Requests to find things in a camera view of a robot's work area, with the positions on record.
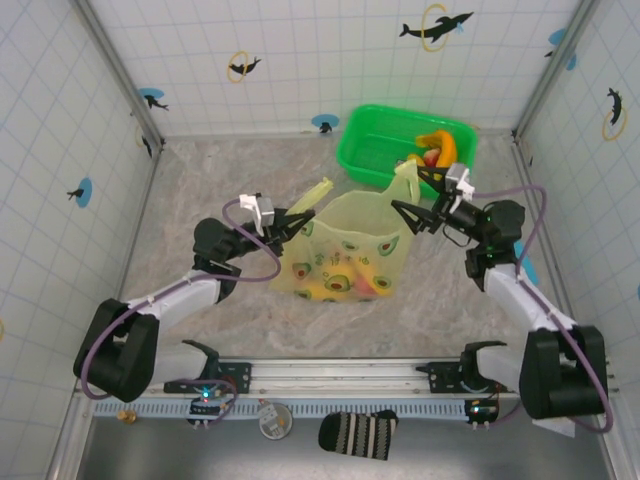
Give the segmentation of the yellow-green avocado print plastic bag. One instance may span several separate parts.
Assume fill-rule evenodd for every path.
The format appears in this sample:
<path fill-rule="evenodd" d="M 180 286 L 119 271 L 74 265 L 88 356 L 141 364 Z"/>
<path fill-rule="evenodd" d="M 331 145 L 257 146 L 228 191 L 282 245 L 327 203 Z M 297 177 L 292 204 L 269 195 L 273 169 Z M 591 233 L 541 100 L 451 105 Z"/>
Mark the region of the yellow-green avocado print plastic bag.
<path fill-rule="evenodd" d="M 282 270 L 270 288 L 317 302 L 392 295 L 414 235 L 391 202 L 417 205 L 420 197 L 416 162 L 407 161 L 395 168 L 384 191 L 351 190 L 334 198 L 310 221 L 309 233 L 298 232 L 284 245 Z M 356 274 L 366 278 L 377 297 L 354 293 Z"/>

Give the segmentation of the green perforated plastic basket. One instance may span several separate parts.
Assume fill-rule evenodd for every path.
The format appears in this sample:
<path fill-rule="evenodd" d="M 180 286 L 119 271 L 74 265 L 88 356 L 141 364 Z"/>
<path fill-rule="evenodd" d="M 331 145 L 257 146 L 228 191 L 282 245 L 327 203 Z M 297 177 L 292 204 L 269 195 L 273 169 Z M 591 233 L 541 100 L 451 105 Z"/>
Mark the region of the green perforated plastic basket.
<path fill-rule="evenodd" d="M 478 139 L 469 125 L 424 112 L 374 104 L 352 112 L 336 151 L 337 161 L 350 179 L 385 189 L 400 160 L 424 151 L 415 144 L 415 138 L 438 130 L 452 135 L 458 161 L 472 168 Z"/>

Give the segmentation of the red fake apple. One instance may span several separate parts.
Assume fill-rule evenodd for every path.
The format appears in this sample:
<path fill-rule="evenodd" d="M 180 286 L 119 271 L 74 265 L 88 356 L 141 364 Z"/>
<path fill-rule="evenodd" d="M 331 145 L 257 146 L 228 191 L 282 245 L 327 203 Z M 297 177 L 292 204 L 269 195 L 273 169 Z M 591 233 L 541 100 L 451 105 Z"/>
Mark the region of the red fake apple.
<path fill-rule="evenodd" d="M 360 297 L 373 298 L 378 296 L 378 292 L 367 282 L 366 278 L 356 274 L 351 289 Z"/>

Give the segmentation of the orange-yellow fake banana bunch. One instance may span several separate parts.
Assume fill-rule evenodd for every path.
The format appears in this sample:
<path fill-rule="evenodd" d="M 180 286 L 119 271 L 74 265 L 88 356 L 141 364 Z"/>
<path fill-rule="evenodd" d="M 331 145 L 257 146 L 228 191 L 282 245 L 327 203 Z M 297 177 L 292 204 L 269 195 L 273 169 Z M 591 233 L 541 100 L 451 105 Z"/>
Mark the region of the orange-yellow fake banana bunch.
<path fill-rule="evenodd" d="M 432 148 L 439 148 L 441 150 L 436 167 L 450 167 L 458 159 L 457 146 L 454 138 L 445 130 L 436 130 L 430 134 L 417 136 L 415 138 L 415 144 L 417 147 L 424 148 L 425 152 Z"/>

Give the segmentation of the light blue cylinder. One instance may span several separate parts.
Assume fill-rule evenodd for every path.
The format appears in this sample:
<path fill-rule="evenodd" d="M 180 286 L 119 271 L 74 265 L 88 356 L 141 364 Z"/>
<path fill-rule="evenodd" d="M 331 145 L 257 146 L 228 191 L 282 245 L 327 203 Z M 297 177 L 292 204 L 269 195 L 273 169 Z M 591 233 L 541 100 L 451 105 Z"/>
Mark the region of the light blue cylinder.
<path fill-rule="evenodd" d="M 521 268 L 526 273 L 531 283 L 535 286 L 539 285 L 539 277 L 529 255 L 524 255 L 524 243 L 518 240 L 514 243 L 514 251 L 518 260 L 521 260 Z"/>

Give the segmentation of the round metal disc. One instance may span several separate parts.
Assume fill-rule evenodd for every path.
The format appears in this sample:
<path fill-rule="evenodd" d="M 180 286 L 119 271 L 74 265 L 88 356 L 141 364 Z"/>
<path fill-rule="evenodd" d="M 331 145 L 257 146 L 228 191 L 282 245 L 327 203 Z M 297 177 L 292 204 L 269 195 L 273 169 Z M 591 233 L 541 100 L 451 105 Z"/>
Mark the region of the round metal disc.
<path fill-rule="evenodd" d="M 260 401 L 258 409 L 260 432 L 269 440 L 282 440 L 292 430 L 293 415 L 284 404 Z"/>

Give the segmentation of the black beige striped sock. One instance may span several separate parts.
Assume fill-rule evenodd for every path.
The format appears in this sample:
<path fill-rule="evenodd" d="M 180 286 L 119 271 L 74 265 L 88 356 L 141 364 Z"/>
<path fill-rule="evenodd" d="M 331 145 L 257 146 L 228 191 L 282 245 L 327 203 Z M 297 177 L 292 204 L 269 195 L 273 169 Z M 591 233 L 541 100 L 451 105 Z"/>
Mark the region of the black beige striped sock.
<path fill-rule="evenodd" d="M 318 444 L 330 453 L 387 461 L 398 424 L 392 410 L 331 413 L 321 423 Z"/>

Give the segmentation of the white paper card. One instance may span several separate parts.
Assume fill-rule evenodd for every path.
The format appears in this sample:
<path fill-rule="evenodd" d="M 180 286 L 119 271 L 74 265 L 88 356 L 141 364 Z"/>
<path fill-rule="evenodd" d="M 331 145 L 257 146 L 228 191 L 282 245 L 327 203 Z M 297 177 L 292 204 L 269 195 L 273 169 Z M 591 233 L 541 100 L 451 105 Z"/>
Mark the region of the white paper card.
<path fill-rule="evenodd" d="M 576 424 L 574 421 L 566 417 L 533 420 L 532 424 L 569 438 L 575 437 Z"/>

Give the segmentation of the aluminium frame post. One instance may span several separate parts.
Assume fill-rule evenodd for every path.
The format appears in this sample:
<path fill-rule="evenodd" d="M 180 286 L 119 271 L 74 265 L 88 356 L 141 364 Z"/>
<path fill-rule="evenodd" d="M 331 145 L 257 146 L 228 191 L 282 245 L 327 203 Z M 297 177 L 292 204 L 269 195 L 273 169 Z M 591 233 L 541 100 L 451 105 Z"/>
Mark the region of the aluminium frame post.
<path fill-rule="evenodd" d="M 566 70 L 567 63 L 572 55 L 576 53 L 578 43 L 601 2 L 602 0 L 579 0 L 573 17 L 565 29 L 563 38 L 555 46 L 550 63 L 536 84 L 517 126 L 511 131 L 516 145 L 521 143 L 562 72 Z"/>
<path fill-rule="evenodd" d="M 141 127 L 142 136 L 150 144 L 151 151 L 156 155 L 160 154 L 164 147 L 164 138 L 91 2 L 89 0 L 70 0 L 70 4 L 93 41 L 120 93 L 125 97 L 133 117 Z"/>

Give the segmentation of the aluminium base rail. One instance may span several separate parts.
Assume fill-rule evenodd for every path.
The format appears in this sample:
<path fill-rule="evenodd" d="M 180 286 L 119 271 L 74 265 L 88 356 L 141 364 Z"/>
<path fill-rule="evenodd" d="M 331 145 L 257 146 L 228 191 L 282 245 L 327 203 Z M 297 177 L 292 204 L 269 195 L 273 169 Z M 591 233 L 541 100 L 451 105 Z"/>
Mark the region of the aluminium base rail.
<path fill-rule="evenodd" d="M 390 395 L 475 395 L 470 393 L 433 393 L 429 376 L 416 370 L 432 361 L 454 359 L 221 359 L 222 363 L 247 362 L 251 365 L 249 391 L 241 395 L 266 396 L 358 396 Z M 151 357 L 122 354 L 97 354 L 89 359 L 80 354 L 73 373 L 82 382 L 85 394 L 110 395 L 132 402 L 154 390 L 166 393 L 166 381 L 192 377 L 202 367 L 198 356 L 183 344 Z"/>

